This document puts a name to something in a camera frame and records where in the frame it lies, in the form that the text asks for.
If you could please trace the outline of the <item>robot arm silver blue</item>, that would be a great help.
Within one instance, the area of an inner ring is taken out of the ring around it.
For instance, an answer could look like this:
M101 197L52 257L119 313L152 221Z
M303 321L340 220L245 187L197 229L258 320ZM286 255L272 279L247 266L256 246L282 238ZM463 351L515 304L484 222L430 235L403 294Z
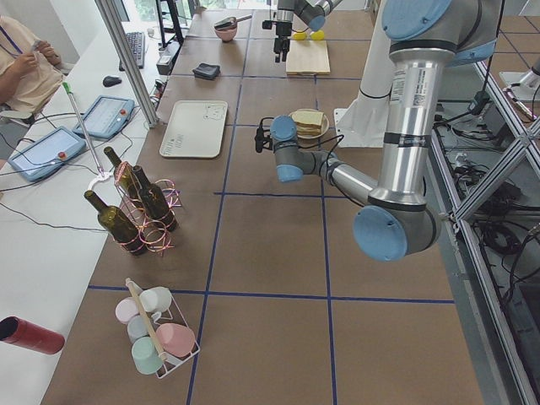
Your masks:
M279 0L277 11L266 22L269 29L275 28L273 52L275 62L286 62L290 48L290 37L294 16L298 17L312 31L320 30L327 16L339 5L341 0Z
M442 74L493 54L502 11L500 1L380 4L375 36L384 40L388 58L378 83L389 111L377 179L332 152L301 149L289 116L257 129L256 151L273 151L281 182L317 175L361 203L353 232L367 256L396 261L428 249L439 236L440 220L425 201L422 180Z

